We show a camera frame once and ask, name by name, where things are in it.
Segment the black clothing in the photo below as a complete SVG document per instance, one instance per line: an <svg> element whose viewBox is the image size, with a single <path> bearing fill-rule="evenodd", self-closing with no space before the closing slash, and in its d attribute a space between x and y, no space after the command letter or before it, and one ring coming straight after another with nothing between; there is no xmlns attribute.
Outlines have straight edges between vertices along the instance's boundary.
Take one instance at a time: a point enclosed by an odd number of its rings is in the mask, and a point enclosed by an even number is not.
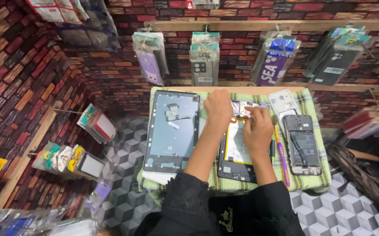
<svg viewBox="0 0 379 236"><path fill-rule="evenodd" d="M282 181L247 195L209 198L208 183L179 173L166 185L162 211L145 217L143 235L304 235Z"/></svg>

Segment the toothbrush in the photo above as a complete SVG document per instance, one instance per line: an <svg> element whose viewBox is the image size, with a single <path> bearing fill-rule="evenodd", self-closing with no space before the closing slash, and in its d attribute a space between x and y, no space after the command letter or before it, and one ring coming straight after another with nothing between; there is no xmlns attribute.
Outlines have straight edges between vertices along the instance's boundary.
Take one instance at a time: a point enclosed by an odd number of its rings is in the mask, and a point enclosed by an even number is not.
<svg viewBox="0 0 379 236"><path fill-rule="evenodd" d="M287 169L287 164L286 164L286 157L284 155L284 148L283 148L283 145L280 142L280 138L278 137L277 125L274 125L274 131L276 132L277 148L278 148L278 152L280 153L281 163L283 165L284 183L286 184L286 187L289 189L290 188L290 177L288 175L288 169Z"/></svg>

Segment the person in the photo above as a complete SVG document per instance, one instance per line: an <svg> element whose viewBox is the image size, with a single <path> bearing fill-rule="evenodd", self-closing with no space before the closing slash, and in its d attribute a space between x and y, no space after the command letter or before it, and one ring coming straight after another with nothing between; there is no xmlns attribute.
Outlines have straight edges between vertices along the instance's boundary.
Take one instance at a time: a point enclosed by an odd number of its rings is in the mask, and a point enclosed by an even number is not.
<svg viewBox="0 0 379 236"><path fill-rule="evenodd" d="M274 132L268 109L245 107L251 118L243 128L244 142L258 187L247 195L210 198L208 177L233 116L229 92L215 90L204 109L207 122L184 171L168 181L161 212L148 214L134 235L304 235L268 155Z"/></svg>

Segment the wooden shelf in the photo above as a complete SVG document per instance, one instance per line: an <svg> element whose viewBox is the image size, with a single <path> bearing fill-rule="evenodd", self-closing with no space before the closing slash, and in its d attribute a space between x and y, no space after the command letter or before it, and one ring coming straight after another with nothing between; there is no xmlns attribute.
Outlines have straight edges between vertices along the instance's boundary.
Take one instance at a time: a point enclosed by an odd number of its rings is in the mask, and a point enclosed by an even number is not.
<svg viewBox="0 0 379 236"><path fill-rule="evenodd" d="M164 79L165 86L186 85L191 86L190 79ZM255 87L256 84L250 81L220 81L218 86L226 87ZM317 91L341 91L341 92L365 92L368 89L374 89L373 92L379 93L379 84L353 84L353 83L337 83L333 86L320 85L315 83L300 82L282 82L281 87L304 87L309 90Z"/></svg>
<svg viewBox="0 0 379 236"><path fill-rule="evenodd" d="M210 24L210 31L267 31L276 30L279 23L280 30L292 31L328 31L334 27L346 24L365 26L367 31L379 31L379 20L290 20L290 21L146 21L162 31L203 31L204 24Z"/></svg>

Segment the purple phone case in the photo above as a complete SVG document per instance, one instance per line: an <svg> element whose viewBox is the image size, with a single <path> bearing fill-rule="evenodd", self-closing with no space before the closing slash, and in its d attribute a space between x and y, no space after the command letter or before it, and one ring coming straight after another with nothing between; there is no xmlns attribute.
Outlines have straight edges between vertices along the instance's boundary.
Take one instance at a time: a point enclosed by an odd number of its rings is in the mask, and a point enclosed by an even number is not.
<svg viewBox="0 0 379 236"><path fill-rule="evenodd" d="M163 85L158 62L153 53L142 51L138 56L138 61L148 82Z"/></svg>

